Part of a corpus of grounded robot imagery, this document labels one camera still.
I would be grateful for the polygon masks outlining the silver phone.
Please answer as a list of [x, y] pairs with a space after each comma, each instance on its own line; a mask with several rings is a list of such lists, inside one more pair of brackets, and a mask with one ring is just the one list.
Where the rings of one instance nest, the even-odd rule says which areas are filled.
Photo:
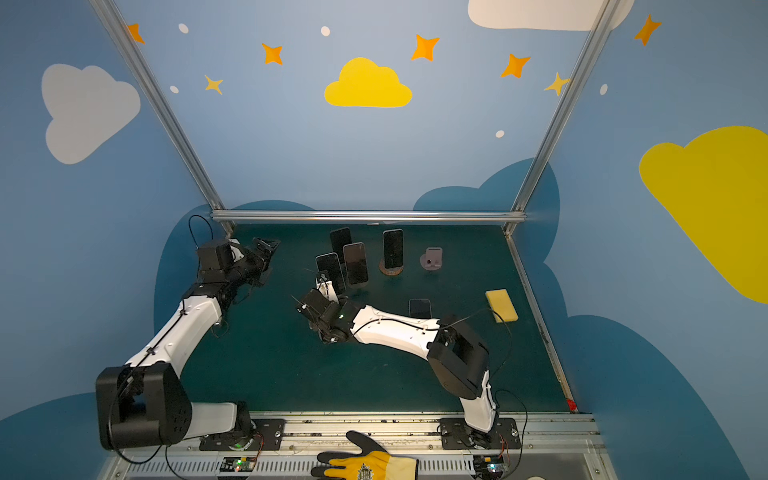
[[317, 270], [331, 281], [334, 292], [343, 295], [346, 292], [346, 283], [338, 255], [335, 252], [319, 255], [315, 263]]

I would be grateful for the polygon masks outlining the white-framed phone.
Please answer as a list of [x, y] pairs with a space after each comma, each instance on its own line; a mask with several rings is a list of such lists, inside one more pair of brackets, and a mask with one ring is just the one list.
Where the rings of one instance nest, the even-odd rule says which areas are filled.
[[432, 306], [429, 299], [416, 298], [409, 300], [409, 316], [416, 319], [431, 319]]

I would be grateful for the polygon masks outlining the grey phone stand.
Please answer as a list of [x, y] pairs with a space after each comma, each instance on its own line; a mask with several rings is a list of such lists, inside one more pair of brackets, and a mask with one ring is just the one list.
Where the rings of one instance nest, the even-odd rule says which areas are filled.
[[424, 270], [438, 271], [443, 266], [443, 249], [441, 247], [427, 247], [419, 261]]

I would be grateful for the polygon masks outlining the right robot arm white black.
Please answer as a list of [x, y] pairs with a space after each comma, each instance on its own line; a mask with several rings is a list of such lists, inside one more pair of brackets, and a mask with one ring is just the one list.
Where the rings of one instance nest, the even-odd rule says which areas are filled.
[[497, 418], [490, 384], [490, 350], [464, 319], [405, 317], [352, 301], [338, 302], [313, 288], [296, 310], [326, 344], [379, 345], [427, 361], [440, 385], [457, 397], [465, 424], [489, 433]]

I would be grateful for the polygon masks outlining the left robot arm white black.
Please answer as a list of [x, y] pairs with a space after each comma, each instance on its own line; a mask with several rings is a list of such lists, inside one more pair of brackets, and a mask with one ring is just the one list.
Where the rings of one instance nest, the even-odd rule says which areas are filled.
[[197, 250], [195, 283], [176, 312], [142, 351], [124, 365], [104, 369], [96, 380], [100, 443], [120, 451], [160, 447], [209, 437], [224, 447], [244, 447], [254, 426], [246, 403], [196, 403], [181, 375], [205, 334], [220, 323], [244, 286], [261, 287], [279, 241], [211, 240]]

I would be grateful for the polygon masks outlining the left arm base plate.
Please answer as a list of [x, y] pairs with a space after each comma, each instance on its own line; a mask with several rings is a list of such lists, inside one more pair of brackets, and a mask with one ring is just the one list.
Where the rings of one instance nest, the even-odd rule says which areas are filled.
[[256, 418], [251, 420], [249, 435], [237, 437], [234, 432], [204, 436], [200, 451], [257, 452], [278, 451], [281, 448], [286, 426], [284, 419]]

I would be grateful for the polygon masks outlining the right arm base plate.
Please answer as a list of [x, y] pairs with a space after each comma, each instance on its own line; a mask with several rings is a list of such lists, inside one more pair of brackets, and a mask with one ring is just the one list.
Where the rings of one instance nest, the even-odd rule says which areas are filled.
[[488, 433], [469, 427], [459, 417], [442, 418], [437, 432], [444, 450], [519, 450], [521, 430], [513, 418], [497, 418]]

